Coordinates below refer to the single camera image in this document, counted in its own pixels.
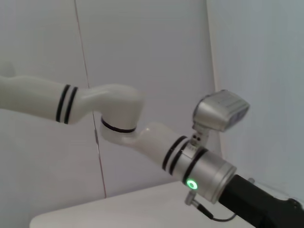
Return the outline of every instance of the robotic arm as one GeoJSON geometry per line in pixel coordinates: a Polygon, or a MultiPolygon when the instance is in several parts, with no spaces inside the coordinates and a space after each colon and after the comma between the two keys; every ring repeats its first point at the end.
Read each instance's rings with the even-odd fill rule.
{"type": "Polygon", "coordinates": [[[226,131],[246,115],[249,104],[226,90],[206,96],[193,114],[191,138],[161,123],[136,131],[143,96],[132,87],[104,85],[91,89],[29,76],[0,76],[0,108],[57,121],[77,123],[88,112],[102,114],[101,135],[108,141],[146,155],[191,190],[186,198],[210,219],[213,215],[195,200],[198,193],[219,201],[257,228],[302,228],[304,211],[293,199],[282,201],[235,175],[236,167],[208,151],[209,130],[226,131]]]}

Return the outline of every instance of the white table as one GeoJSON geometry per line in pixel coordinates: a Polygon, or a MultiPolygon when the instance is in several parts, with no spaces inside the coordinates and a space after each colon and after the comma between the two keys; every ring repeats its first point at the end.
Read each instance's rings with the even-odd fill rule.
{"type": "MultiPolygon", "coordinates": [[[[184,204],[189,189],[180,182],[165,184],[35,217],[30,228],[252,228],[236,217],[215,222],[184,204]]],[[[233,213],[220,204],[197,199],[217,218],[233,213]]]]}

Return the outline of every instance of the white wall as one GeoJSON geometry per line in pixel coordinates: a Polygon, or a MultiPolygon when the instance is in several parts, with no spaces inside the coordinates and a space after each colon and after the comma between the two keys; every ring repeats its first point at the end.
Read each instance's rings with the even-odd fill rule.
{"type": "Polygon", "coordinates": [[[217,89],[251,104],[221,135],[222,150],[247,177],[304,199],[304,2],[208,0],[217,89]]]}
{"type": "MultiPolygon", "coordinates": [[[[73,1],[0,1],[0,74],[86,87],[73,1]]],[[[0,227],[104,197],[92,116],[75,126],[0,110],[0,227]]]]}
{"type": "MultiPolygon", "coordinates": [[[[214,91],[206,2],[76,2],[90,86],[134,86],[146,96],[139,129],[159,121],[190,136],[196,103],[214,91]]],[[[219,151],[216,135],[209,148],[219,151]]],[[[107,196],[172,181],[135,151],[101,138],[100,149],[107,196]]]]}

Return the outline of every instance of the black stripe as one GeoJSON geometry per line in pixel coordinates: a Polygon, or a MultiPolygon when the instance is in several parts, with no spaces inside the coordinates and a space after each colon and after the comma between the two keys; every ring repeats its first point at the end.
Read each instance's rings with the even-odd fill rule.
{"type": "Polygon", "coordinates": [[[185,138],[187,138],[186,136],[181,136],[180,138],[178,138],[175,143],[171,146],[171,148],[168,150],[164,160],[163,160],[163,163],[162,163],[162,169],[166,171],[166,166],[167,166],[167,163],[169,161],[169,158],[171,156],[171,154],[173,153],[173,151],[175,150],[175,148],[178,146],[178,144],[181,143],[181,141],[183,141],[185,138]]]}
{"type": "Polygon", "coordinates": [[[113,127],[110,124],[108,124],[106,121],[104,121],[104,119],[102,117],[101,117],[101,122],[103,123],[104,126],[106,126],[110,130],[115,131],[115,132],[131,133],[131,132],[133,132],[133,131],[136,130],[136,128],[133,128],[133,129],[130,129],[130,130],[128,130],[128,129],[126,130],[126,129],[120,129],[120,128],[117,128],[117,127],[113,127]]]}
{"type": "Polygon", "coordinates": [[[206,149],[205,147],[203,147],[199,152],[196,153],[196,156],[193,158],[193,160],[191,161],[188,169],[185,172],[184,178],[182,179],[182,182],[184,184],[186,184],[186,181],[189,177],[189,175],[191,174],[196,162],[201,158],[201,156],[203,156],[206,152],[208,152],[208,149],[206,149]]]}
{"type": "Polygon", "coordinates": [[[65,97],[67,95],[67,91],[69,89],[71,85],[66,85],[61,93],[61,96],[60,96],[60,100],[59,100],[59,103],[58,103],[58,108],[57,108],[57,112],[56,112],[56,121],[60,123],[60,115],[61,115],[61,110],[62,110],[62,105],[63,105],[63,102],[65,101],[65,97]]]}
{"type": "Polygon", "coordinates": [[[182,147],[180,148],[180,150],[177,152],[177,154],[175,155],[173,161],[171,162],[171,166],[170,166],[170,170],[169,170],[169,174],[172,175],[173,174],[173,170],[175,168],[175,165],[177,163],[177,161],[179,160],[182,152],[184,151],[184,149],[186,148],[187,144],[188,144],[189,140],[186,141],[182,147]]]}
{"type": "Polygon", "coordinates": [[[66,116],[65,116],[65,124],[68,124],[68,120],[70,118],[70,113],[73,105],[73,101],[76,95],[78,87],[74,87],[70,96],[70,100],[68,101],[67,108],[66,108],[66,116]]]}

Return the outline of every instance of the green light ring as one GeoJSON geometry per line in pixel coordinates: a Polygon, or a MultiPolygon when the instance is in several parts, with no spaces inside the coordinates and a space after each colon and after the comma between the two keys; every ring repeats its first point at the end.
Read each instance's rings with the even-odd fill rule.
{"type": "Polygon", "coordinates": [[[191,189],[198,189],[198,184],[194,180],[187,180],[187,186],[191,189]]]}

